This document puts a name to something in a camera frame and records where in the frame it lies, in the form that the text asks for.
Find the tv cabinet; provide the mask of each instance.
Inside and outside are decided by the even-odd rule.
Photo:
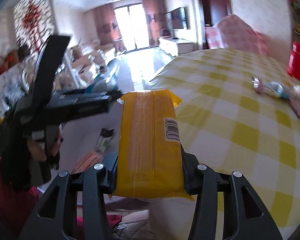
[[[159,48],[171,56],[180,56],[180,54],[194,51],[194,42],[184,39],[159,38]]]

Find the black bracket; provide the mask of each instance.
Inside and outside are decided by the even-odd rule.
[[[198,195],[188,240],[215,239],[218,192],[224,193],[223,239],[282,240],[267,208],[241,172],[218,173],[199,164],[182,147],[181,154],[185,190],[189,195]],[[117,160],[115,152],[85,172],[70,175],[61,171],[39,200],[19,239],[76,238],[78,191],[83,192],[85,239],[110,239],[103,194],[115,190]]]

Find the pink shirt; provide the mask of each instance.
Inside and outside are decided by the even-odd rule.
[[[0,175],[0,220],[15,236],[18,236],[39,200],[38,190],[14,191],[12,185],[2,183]]]

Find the red curtain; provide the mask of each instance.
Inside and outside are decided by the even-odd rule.
[[[158,45],[160,31],[167,28],[164,0],[142,0],[142,3],[146,12],[149,43],[152,46]]]
[[[101,45],[121,38],[112,3],[94,8],[93,13]]]

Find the barcode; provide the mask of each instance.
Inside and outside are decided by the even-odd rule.
[[[166,135],[166,141],[180,142],[178,124],[176,119],[164,119],[164,132]]]

